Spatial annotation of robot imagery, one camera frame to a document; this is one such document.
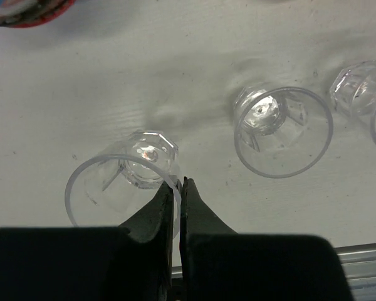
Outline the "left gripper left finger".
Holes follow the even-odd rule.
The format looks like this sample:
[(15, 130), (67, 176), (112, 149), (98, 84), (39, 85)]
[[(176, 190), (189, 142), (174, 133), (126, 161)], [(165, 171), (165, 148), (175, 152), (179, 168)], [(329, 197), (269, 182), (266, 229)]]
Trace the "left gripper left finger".
[(165, 300), (174, 193), (114, 227), (0, 228), (0, 300)]

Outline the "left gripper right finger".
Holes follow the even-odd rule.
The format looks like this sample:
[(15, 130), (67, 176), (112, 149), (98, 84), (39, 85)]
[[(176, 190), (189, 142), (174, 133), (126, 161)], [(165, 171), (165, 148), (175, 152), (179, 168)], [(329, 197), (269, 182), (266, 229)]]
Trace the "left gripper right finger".
[(313, 235), (239, 234), (182, 185), (180, 255), (188, 300), (352, 300), (332, 245)]

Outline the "clear glass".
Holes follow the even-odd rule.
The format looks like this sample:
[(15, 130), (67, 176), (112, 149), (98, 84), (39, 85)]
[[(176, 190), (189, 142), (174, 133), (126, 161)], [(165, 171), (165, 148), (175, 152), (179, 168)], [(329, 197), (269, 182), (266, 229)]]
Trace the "clear glass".
[(178, 145), (156, 130), (137, 130), (71, 174), (65, 209), (75, 227), (118, 226), (142, 209), (162, 184), (172, 191), (173, 234), (179, 233), (182, 176)]
[(329, 93), (334, 109), (365, 129), (376, 145), (376, 60), (345, 67)]
[(284, 179), (307, 171), (333, 136), (328, 104), (301, 87), (244, 87), (233, 103), (234, 147), (251, 172)]

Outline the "white red patterned bowl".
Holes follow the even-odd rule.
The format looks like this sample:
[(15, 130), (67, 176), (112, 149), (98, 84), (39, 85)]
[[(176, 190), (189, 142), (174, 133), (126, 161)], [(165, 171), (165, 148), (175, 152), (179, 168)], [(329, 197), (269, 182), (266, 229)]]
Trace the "white red patterned bowl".
[(38, 4), (37, 0), (0, 0), (0, 18), (26, 12)]

